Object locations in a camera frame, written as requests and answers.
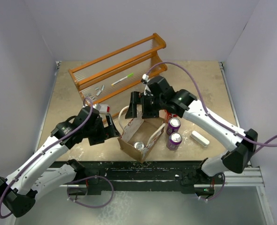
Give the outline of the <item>brown canvas bag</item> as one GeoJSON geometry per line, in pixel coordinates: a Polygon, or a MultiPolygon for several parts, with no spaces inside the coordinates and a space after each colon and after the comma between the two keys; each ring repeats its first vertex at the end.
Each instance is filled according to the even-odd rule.
{"type": "Polygon", "coordinates": [[[127,106],[118,115],[118,122],[122,128],[122,135],[118,138],[120,149],[132,159],[143,163],[164,132],[166,123],[164,123],[164,119],[161,117],[143,119],[142,112],[140,111],[137,113],[136,118],[130,120],[124,126],[121,123],[121,116],[126,110],[128,110],[127,106]],[[141,141],[145,144],[145,148],[142,151],[136,150],[133,147],[136,141],[141,141]]]}

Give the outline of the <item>purple soda can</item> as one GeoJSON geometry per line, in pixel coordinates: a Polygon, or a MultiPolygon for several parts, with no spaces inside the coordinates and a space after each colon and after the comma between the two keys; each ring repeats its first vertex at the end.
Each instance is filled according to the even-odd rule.
{"type": "Polygon", "coordinates": [[[145,148],[145,144],[141,141],[136,141],[134,144],[133,144],[133,147],[136,149],[136,150],[139,150],[139,151],[142,151],[144,148],[145,148]]]}
{"type": "Polygon", "coordinates": [[[166,133],[168,135],[171,135],[174,132],[178,132],[180,126],[181,126],[181,122],[178,118],[176,118],[176,117],[170,118],[168,121],[166,133]]]}
{"type": "Polygon", "coordinates": [[[177,150],[182,143],[182,136],[178,132],[170,134],[166,146],[169,150],[177,150]]]}

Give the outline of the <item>orange wooden shelf rack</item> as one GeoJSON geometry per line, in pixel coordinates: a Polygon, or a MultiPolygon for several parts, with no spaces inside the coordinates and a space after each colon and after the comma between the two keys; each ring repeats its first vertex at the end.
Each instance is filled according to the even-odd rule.
{"type": "Polygon", "coordinates": [[[142,92],[144,74],[154,77],[167,70],[161,64],[158,51],[166,48],[166,42],[153,33],[144,39],[122,47],[116,51],[69,69],[69,74],[81,98],[89,97],[94,104],[107,104],[112,117],[117,117],[120,110],[128,105],[132,91],[142,92]],[[112,83],[127,76],[134,75],[114,86],[112,83]],[[105,89],[95,90],[105,85],[105,89]]]}

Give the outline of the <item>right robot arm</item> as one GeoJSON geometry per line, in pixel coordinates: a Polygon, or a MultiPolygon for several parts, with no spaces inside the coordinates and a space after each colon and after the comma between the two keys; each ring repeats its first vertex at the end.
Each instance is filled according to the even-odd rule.
{"type": "Polygon", "coordinates": [[[127,119],[137,117],[137,105],[142,106],[142,118],[159,117],[160,110],[167,110],[180,118],[186,119],[216,138],[225,152],[202,161],[197,171],[197,179],[208,183],[218,173],[231,171],[242,173],[250,158],[254,155],[258,133],[245,131],[204,108],[201,101],[187,90],[174,91],[167,80],[156,76],[145,83],[146,92],[131,93],[127,119]]]}

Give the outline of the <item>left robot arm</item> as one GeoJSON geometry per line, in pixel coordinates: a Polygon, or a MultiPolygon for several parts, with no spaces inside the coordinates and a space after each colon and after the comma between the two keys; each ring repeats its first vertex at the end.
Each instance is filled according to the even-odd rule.
{"type": "Polygon", "coordinates": [[[106,115],[106,121],[108,125],[104,126],[97,109],[83,107],[77,115],[57,124],[41,148],[21,167],[5,178],[0,176],[0,218],[25,215],[39,198],[62,184],[100,179],[99,174],[89,173],[75,159],[67,161],[53,173],[43,173],[84,139],[88,139],[90,145],[96,145],[119,137],[120,133],[110,114],[106,115]]]}

